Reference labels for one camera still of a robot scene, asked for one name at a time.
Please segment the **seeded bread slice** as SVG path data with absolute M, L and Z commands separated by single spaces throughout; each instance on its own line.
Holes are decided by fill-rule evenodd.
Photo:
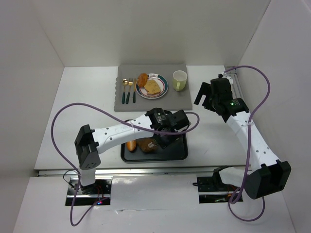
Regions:
M 153 79 L 147 81 L 144 89 L 146 90 L 147 95 L 156 95 L 162 92 L 160 86 Z

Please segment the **orange croissant pastry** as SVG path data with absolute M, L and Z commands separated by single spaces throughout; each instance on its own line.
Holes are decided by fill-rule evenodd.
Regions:
M 146 73 L 141 73 L 138 77 L 138 87 L 144 87 L 148 81 L 148 75 Z

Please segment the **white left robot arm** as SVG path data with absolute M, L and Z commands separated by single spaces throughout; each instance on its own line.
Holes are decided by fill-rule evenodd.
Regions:
M 91 129 L 82 126 L 74 141 L 79 161 L 80 186 L 95 184 L 96 167 L 100 165 L 100 154 L 107 150 L 141 138 L 151 138 L 163 149 L 177 140 L 183 130 L 190 126 L 186 113 L 172 113 L 153 108 L 128 122 L 106 128 Z

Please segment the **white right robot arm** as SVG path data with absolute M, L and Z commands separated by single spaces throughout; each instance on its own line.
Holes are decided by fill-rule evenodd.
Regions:
M 233 98 L 231 82 L 227 78 L 212 79 L 202 83 L 194 101 L 199 104 L 205 97 L 205 109 L 216 112 L 233 130 L 247 153 L 250 174 L 232 166 L 214 169 L 213 181 L 217 186 L 230 184 L 243 187 L 252 199 L 258 199 L 282 191 L 291 172 L 287 161 L 280 159 L 272 152 L 253 120 L 252 113 L 241 98 Z

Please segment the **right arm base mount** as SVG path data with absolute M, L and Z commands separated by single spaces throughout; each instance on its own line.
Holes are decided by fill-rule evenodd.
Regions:
M 231 184 L 224 184 L 221 181 L 219 172 L 229 166 L 222 166 L 214 169 L 212 176 L 197 177 L 192 185 L 197 187 L 199 203 L 225 203 L 231 198 L 237 189 Z

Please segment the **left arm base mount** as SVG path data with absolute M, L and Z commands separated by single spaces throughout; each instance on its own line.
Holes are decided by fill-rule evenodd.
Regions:
M 74 197 L 74 206 L 99 206 L 110 205 L 112 178 L 103 177 L 95 180 L 94 184 L 78 186 L 78 175 L 74 170 L 67 170 L 63 174 L 63 180 L 68 184 L 66 206 L 71 206 Z

